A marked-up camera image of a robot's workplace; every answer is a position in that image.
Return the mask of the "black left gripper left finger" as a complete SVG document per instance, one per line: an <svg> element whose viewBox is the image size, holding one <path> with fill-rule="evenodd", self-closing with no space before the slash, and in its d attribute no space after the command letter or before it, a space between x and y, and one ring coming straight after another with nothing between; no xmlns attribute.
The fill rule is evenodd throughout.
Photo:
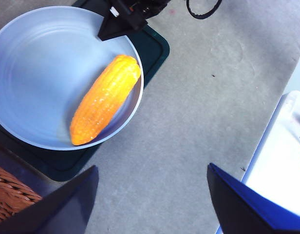
<svg viewBox="0 0 300 234"><path fill-rule="evenodd" d="M92 166L62 187L0 223L0 234L83 234L99 182Z"/></svg>

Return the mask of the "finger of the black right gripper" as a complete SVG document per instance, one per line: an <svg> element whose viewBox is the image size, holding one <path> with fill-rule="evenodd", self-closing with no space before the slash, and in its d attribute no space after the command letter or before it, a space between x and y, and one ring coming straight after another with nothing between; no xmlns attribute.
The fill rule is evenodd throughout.
<svg viewBox="0 0 300 234"><path fill-rule="evenodd" d="M98 32L98 37L102 41L105 41L126 35L131 30L132 27L125 19L120 16L115 17L113 14L108 14L103 19Z"/></svg>

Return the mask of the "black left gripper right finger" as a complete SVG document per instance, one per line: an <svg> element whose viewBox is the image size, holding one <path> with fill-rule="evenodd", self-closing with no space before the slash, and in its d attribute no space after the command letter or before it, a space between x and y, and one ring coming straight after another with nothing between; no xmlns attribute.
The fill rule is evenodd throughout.
<svg viewBox="0 0 300 234"><path fill-rule="evenodd" d="M213 163L211 201L225 234L300 234L300 216L264 198Z"/></svg>

